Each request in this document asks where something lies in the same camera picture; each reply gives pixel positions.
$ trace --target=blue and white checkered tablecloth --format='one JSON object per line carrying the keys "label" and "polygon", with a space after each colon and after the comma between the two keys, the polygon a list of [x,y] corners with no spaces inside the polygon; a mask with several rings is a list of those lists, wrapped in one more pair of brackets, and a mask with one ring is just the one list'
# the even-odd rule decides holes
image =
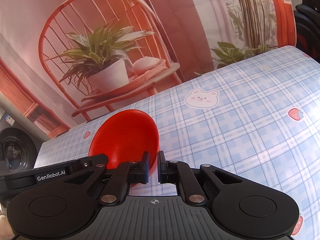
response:
{"label": "blue and white checkered tablecloth", "polygon": [[[213,108],[185,101],[195,89],[215,90]],[[35,167],[87,156],[98,128],[124,109],[140,109],[156,122],[167,160],[191,167],[210,163],[281,190],[298,203],[303,224],[293,236],[320,239],[320,64],[287,46],[232,64],[127,106],[52,139]],[[303,112],[295,119],[289,111]],[[86,131],[91,135],[83,139]],[[176,195],[156,172],[132,195]]]}

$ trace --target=tree trunk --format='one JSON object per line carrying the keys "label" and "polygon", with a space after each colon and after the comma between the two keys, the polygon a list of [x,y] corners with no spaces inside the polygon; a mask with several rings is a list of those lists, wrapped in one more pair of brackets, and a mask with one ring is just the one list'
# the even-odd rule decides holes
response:
{"label": "tree trunk", "polygon": [[262,45],[262,31],[256,0],[239,0],[239,3],[243,15],[246,46],[256,49]]}

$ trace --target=plaid tablecloth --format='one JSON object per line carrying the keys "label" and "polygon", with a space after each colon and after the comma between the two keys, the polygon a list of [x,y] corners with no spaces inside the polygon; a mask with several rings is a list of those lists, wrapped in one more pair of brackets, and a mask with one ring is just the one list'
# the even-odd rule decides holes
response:
{"label": "plaid tablecloth", "polygon": [[[186,104],[197,88],[217,91],[218,104],[209,109]],[[287,193],[303,217],[293,237],[320,239],[320,64],[308,55],[290,46],[276,49],[123,109],[130,108],[155,120],[167,160],[197,168],[210,163]],[[123,109],[44,143],[35,167],[87,156],[100,125]],[[299,110],[302,120],[294,116]],[[87,131],[91,135],[83,139]],[[175,195],[176,190],[160,185],[155,172],[131,194]]]}

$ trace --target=potted plant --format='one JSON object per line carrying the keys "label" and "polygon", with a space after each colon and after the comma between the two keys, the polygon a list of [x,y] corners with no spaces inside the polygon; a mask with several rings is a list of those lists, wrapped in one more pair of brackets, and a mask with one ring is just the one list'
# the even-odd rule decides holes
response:
{"label": "potted plant", "polygon": [[77,87],[86,78],[102,92],[109,92],[129,82],[124,60],[127,52],[136,49],[135,41],[154,34],[151,31],[133,31],[132,26],[119,27],[119,21],[109,22],[85,36],[67,33],[68,39],[78,48],[67,49],[60,57],[67,57],[64,63],[72,63],[59,82],[78,77]]}

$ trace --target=chair backrest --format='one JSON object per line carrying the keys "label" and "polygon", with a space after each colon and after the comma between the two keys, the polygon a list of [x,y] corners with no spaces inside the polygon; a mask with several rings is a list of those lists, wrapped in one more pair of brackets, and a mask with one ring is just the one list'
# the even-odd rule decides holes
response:
{"label": "chair backrest", "polygon": [[144,56],[165,59],[168,66],[172,62],[158,31],[160,22],[144,0],[67,0],[45,23],[38,50],[43,68],[76,108],[94,89],[86,79],[78,88],[78,76],[59,83],[72,65],[63,62],[59,55],[66,49],[76,48],[66,33],[84,35],[85,29],[93,31],[113,19],[119,20],[124,27],[133,26],[134,31],[154,32],[154,35],[136,41],[139,48],[128,52],[132,63]]}

